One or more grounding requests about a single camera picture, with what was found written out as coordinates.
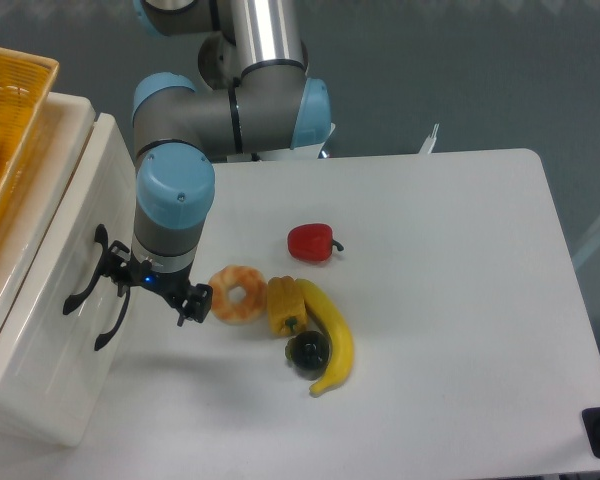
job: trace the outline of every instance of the plastic vegetable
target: plastic vegetable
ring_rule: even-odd
[[[300,370],[319,372],[329,362],[329,340],[320,332],[302,332],[289,340],[285,354]]]
[[[331,256],[333,247],[344,247],[333,239],[333,230],[324,223],[300,225],[289,232],[287,247],[291,256],[308,262],[322,262]]]
[[[274,277],[267,285],[267,314],[274,335],[287,337],[307,329],[302,291],[291,277]]]
[[[353,336],[344,317],[326,293],[309,280],[298,279],[296,284],[302,291],[307,310],[331,342],[331,359],[327,369],[309,389],[317,397],[342,385],[349,377],[354,357]]]

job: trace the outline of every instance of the plastic donut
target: plastic donut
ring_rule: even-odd
[[[255,268],[229,265],[211,277],[209,285],[213,288],[211,313],[225,323],[241,325],[252,322],[267,306],[267,283]],[[229,292],[235,287],[245,291],[239,302],[232,302],[229,298]]]

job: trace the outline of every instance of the gray wall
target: gray wall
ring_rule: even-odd
[[[600,212],[600,0],[298,0],[324,79],[335,156],[526,147],[543,159],[572,245]],[[156,39],[131,0],[0,0],[0,46],[61,62],[55,90],[116,116],[130,145],[135,85],[196,80],[204,35]],[[600,254],[580,276],[600,343]]]

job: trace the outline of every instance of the blue joint cap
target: blue joint cap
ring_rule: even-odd
[[[291,149],[323,143],[331,132],[331,104],[322,80],[308,78],[291,139]]]
[[[164,143],[149,150],[136,180],[139,207],[151,221],[171,230],[202,222],[214,193],[211,162],[186,143]]]
[[[136,87],[136,92],[133,95],[133,113],[131,114],[131,123],[133,124],[136,111],[138,108],[140,108],[142,102],[144,102],[154,93],[172,87],[184,87],[194,92],[196,91],[196,87],[193,85],[191,80],[189,80],[187,77],[183,77],[182,75],[176,75],[175,73],[154,73],[153,75],[149,75],[147,78],[142,80]]]
[[[144,27],[144,29],[151,35],[152,37],[163,37],[156,27],[151,23],[149,17],[147,17],[147,12],[145,12],[144,7],[142,6],[142,0],[133,0],[133,8],[136,11],[136,16],[138,20]]]

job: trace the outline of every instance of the pepper stem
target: pepper stem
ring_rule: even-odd
[[[344,250],[344,247],[342,246],[342,244],[340,242],[337,242],[335,240],[331,240],[331,245],[333,245],[334,247],[336,247],[336,249],[341,252],[342,250]]]
[[[287,327],[289,327],[289,330],[291,330],[291,333],[296,333],[294,331],[295,326],[298,324],[298,320],[296,319],[296,317],[287,318],[287,320],[284,322],[284,324]]]

